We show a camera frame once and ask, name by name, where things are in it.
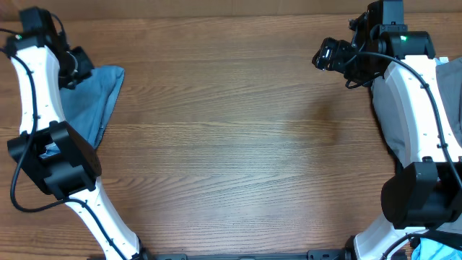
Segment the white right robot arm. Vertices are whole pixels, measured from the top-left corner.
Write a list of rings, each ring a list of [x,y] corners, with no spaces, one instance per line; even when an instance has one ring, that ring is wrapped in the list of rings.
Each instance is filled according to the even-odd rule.
[[[461,146],[441,97],[428,33],[326,38],[313,64],[342,73],[349,89],[370,85],[386,143],[403,144],[393,151],[398,169],[382,187],[380,216],[331,257],[391,259],[415,238],[460,249],[461,235],[442,226],[461,216]]]

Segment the light blue denim jeans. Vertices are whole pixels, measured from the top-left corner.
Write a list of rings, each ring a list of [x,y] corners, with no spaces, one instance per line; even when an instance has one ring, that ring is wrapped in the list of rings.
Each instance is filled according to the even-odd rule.
[[[61,89],[66,121],[94,149],[99,146],[125,77],[119,66],[101,66],[75,89]]]

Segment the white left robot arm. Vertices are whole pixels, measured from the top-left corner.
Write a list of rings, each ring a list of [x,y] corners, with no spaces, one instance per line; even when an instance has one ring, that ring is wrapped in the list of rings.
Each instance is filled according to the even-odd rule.
[[[10,188],[14,207],[19,173],[56,201],[75,211],[100,244],[106,259],[153,259],[136,233],[124,223],[105,193],[102,168],[92,145],[67,121],[60,90],[73,90],[89,78],[94,66],[81,47],[71,48],[58,17],[30,7],[19,13],[22,32],[12,32],[2,53],[12,62],[19,82],[22,119],[19,136],[7,147],[17,164]]]

